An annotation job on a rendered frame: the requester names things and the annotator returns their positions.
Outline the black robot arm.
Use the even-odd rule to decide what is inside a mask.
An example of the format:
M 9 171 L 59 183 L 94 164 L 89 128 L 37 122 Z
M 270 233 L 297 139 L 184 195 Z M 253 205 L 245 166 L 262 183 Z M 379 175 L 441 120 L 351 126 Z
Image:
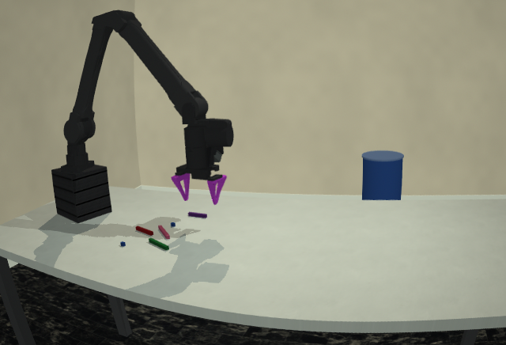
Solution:
M 84 142 L 95 134 L 93 98 L 113 29 L 131 46 L 168 94 L 168 98 L 175 105 L 174 108 L 182 116 L 183 124 L 188 124 L 184 128 L 185 147 L 190 147 L 193 151 L 193 148 L 206 145 L 206 167 L 214 165 L 214 162 L 221 162 L 223 147 L 231 147 L 233 144 L 232 121 L 206 118 L 209 108 L 206 99 L 170 63 L 146 34 L 134 13 L 112 10 L 95 16 L 92 24 L 93 33 L 77 99 L 63 129 L 68 155 L 66 165 L 63 165 L 65 167 L 61 166 L 62 172 L 78 173 L 95 165 L 94 161 L 89 161 Z

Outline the pink rod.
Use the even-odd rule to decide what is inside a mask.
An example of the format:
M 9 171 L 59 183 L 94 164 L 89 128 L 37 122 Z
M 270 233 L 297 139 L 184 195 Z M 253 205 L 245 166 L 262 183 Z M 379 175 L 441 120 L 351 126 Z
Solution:
M 170 235 L 166 232 L 166 230 L 163 228 L 163 226 L 158 226 L 158 228 L 162 232 L 162 234 L 165 236 L 166 239 L 170 239 Z

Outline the purple rod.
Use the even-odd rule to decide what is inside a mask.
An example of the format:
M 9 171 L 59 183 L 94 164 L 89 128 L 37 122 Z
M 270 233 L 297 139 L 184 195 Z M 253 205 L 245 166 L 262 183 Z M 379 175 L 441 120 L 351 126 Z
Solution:
M 207 214 L 194 213 L 194 212 L 189 212 L 188 216 L 198 217 L 198 218 L 207 218 Z

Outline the green rod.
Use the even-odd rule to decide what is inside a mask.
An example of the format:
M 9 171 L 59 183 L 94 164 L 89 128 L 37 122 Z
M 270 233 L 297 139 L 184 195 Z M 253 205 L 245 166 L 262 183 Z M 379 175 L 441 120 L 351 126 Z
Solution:
M 164 249 L 166 251 L 169 250 L 169 247 L 167 245 L 165 245 L 165 244 L 163 244 L 163 243 L 161 243 L 159 241 L 156 241 L 156 240 L 154 240 L 152 238 L 149 239 L 149 243 L 152 243 L 152 244 L 154 244 L 154 245 L 156 245 L 156 246 L 158 246 L 158 247 L 160 247 L 160 248 L 162 248 L 162 249 Z

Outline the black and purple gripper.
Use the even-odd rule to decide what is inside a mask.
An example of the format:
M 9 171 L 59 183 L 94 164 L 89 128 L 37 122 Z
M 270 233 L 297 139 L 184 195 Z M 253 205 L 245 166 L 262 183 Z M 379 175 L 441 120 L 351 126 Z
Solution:
M 221 189 L 225 183 L 227 176 L 221 174 L 210 176 L 212 170 L 215 172 L 219 170 L 219 165 L 211 165 L 209 167 L 206 167 L 205 148 L 206 145 L 193 148 L 193 151 L 191 151 L 190 147 L 185 147 L 187 163 L 185 165 L 176 167 L 176 173 L 174 176 L 172 176 L 172 181 L 179 189 L 179 192 L 181 193 L 184 201 L 187 201 L 189 196 L 190 174 L 191 179 L 207 180 L 211 198 L 213 200 L 213 205 L 216 205 L 218 203 Z M 184 182 L 185 193 L 180 183 L 181 180 Z M 217 192 L 215 195 L 216 185 Z

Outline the dark red rod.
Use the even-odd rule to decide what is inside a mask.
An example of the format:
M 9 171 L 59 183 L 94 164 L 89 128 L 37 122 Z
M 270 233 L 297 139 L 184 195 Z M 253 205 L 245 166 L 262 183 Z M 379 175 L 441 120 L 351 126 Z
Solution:
M 140 232 L 142 232 L 142 233 L 146 233 L 146 234 L 148 234 L 148 235 L 150 235 L 150 236 L 152 236 L 152 235 L 153 235 L 153 231 L 148 230 L 148 229 L 144 229 L 144 228 L 142 228 L 142 227 L 140 227 L 140 226 L 136 226 L 136 230 L 137 230 L 137 231 L 140 231 Z

